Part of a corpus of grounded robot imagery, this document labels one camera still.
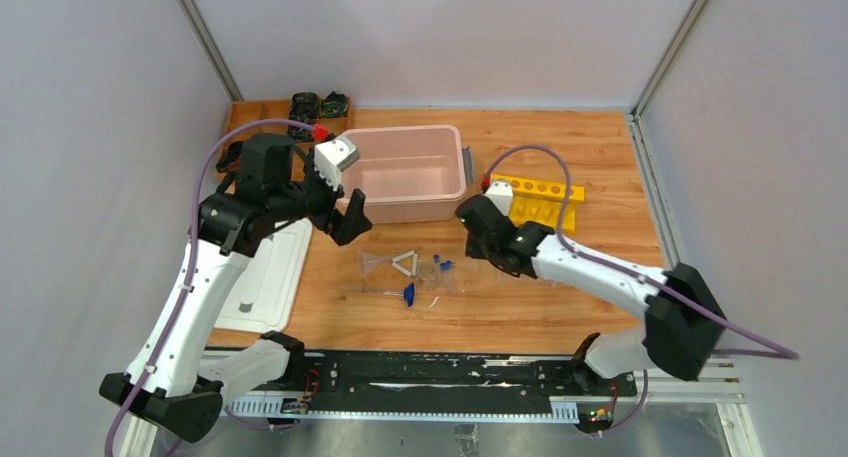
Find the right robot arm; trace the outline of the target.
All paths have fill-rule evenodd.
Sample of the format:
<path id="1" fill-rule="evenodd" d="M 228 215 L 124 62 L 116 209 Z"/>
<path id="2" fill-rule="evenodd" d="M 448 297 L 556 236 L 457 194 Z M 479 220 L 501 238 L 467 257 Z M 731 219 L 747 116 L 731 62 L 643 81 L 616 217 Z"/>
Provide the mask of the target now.
<path id="1" fill-rule="evenodd" d="M 724 332 L 724 312 L 701 273 L 688 264 L 672 269 L 635 264 L 580 246 L 538 222 L 516 225 L 482 194 L 460 204 L 455 215 L 468 233 L 467 256 L 514 277 L 572 286 L 640 321 L 581 343 L 570 370 L 584 394 L 598 393 L 620 374 L 653 368 L 695 381 Z"/>

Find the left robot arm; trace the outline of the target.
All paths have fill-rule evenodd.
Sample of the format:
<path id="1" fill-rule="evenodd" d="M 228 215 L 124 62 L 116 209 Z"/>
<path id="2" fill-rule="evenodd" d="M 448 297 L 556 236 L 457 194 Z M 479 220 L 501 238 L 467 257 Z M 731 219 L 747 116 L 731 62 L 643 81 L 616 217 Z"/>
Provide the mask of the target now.
<path id="1" fill-rule="evenodd" d="M 153 330 L 125 371 L 106 375 L 102 397 L 148 423 L 195 443 L 220 413 L 254 388 L 274 382 L 298 388 L 307 370 L 304 344 L 278 331 L 214 365 L 201 361 L 233 287 L 261 243 L 301 220 L 347 245 L 371 228 L 360 190 L 346 195 L 343 173 L 359 159 L 356 145 L 329 136 L 303 149 L 285 135 L 258 133 L 241 145 L 236 170 L 197 199 L 178 279 Z"/>

